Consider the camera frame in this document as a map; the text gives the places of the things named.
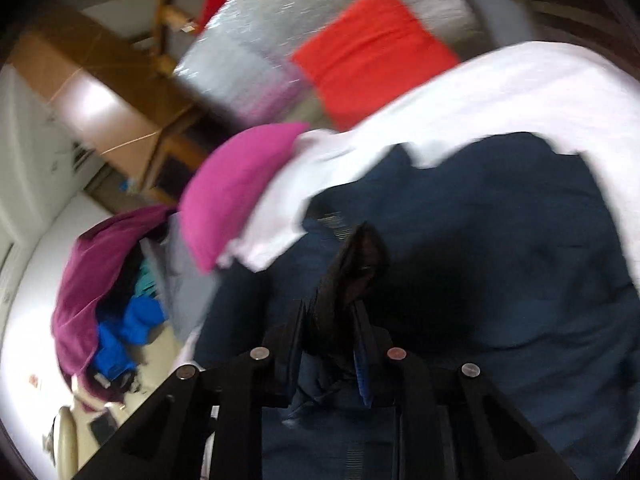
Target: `maroon cloth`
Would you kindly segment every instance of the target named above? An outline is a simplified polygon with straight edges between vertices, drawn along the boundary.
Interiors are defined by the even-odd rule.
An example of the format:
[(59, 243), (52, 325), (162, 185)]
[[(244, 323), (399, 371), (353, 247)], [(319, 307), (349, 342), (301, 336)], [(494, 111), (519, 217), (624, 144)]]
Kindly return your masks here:
[(62, 275), (51, 333), (63, 374), (84, 371), (98, 348), (95, 309), (111, 290), (125, 257), (145, 234), (166, 222), (172, 210), (151, 206), (113, 216), (82, 234)]

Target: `pink fabric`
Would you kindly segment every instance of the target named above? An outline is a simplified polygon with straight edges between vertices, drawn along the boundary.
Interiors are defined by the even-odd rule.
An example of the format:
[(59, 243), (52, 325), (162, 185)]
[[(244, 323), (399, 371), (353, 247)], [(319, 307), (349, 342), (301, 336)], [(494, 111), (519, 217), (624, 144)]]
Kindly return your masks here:
[(180, 200), (180, 231), (202, 272), (236, 238), (267, 184), (291, 158), (305, 123), (266, 124), (233, 136), (200, 167)]
[(51, 333), (64, 374), (82, 375), (98, 348), (95, 308), (111, 290), (129, 251), (170, 209), (152, 206), (113, 216), (80, 235), (62, 275)]

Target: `plastic-wrapped mattress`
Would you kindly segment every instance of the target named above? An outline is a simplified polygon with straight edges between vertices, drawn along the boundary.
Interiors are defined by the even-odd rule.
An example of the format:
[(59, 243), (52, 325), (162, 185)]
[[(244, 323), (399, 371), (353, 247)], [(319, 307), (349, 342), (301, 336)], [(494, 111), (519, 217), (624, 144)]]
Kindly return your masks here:
[[(240, 126), (282, 120), (312, 94), (289, 61), (304, 41), (354, 0), (229, 0), (175, 70), (207, 107)], [(487, 50), (465, 0), (402, 0), (461, 58)]]

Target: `screw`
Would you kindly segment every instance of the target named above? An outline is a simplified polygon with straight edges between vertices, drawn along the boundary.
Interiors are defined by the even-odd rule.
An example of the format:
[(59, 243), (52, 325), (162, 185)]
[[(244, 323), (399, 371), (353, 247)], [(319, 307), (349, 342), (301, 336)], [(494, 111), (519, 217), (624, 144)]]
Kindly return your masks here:
[(256, 361), (262, 361), (263, 359), (266, 359), (267, 357), (269, 357), (269, 354), (269, 349), (265, 348), (264, 346), (257, 346), (249, 353), (251, 359), (255, 359)]
[(393, 361), (402, 361), (406, 357), (406, 351), (404, 348), (398, 348), (394, 346), (386, 351), (386, 356)]
[(198, 369), (193, 365), (182, 365), (175, 371), (175, 375), (178, 379), (184, 381), (186, 379), (191, 379), (197, 371)]
[(473, 363), (463, 364), (462, 368), (460, 369), (462, 370), (463, 374), (465, 374), (467, 377), (471, 377), (472, 379), (480, 375), (480, 367)]

